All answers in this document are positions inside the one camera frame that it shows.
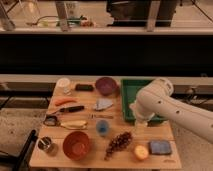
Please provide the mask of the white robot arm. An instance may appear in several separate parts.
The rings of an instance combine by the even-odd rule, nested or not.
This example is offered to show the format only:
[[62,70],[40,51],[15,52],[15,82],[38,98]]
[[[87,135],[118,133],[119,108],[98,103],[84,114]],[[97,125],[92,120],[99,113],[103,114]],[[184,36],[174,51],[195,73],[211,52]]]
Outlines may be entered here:
[[158,114],[213,144],[213,112],[183,103],[171,97],[173,84],[167,78],[157,78],[141,88],[130,109],[139,123]]

